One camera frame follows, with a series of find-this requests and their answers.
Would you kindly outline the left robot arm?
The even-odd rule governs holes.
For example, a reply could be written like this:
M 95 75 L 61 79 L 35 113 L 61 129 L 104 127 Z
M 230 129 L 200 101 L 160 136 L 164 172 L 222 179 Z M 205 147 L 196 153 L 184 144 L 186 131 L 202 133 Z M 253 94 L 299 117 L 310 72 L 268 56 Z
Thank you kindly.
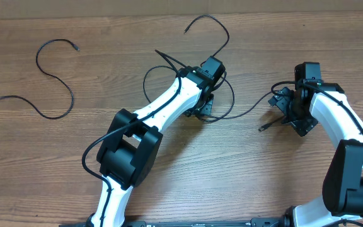
M 87 219 L 87 226 L 124 224 L 132 189 L 150 172 L 163 132 L 181 115 L 209 115 L 212 92 L 225 71 L 213 56 L 201 67 L 182 67 L 173 84 L 149 105 L 135 112 L 121 109 L 114 116 L 107 134 L 99 140 L 97 177 L 103 186 L 98 208 Z

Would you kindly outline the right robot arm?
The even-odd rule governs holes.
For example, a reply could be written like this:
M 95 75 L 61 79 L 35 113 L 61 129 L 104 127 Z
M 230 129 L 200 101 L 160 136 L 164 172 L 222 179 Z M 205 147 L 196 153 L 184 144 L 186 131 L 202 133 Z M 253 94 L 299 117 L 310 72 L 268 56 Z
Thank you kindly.
M 336 149 L 323 181 L 322 193 L 293 206 L 271 226 L 361 226 L 363 219 L 363 121 L 350 107 L 344 90 L 321 78 L 320 64 L 303 62 L 294 68 L 293 90 L 273 91 L 271 106 L 282 123 L 305 136 L 321 124 Z

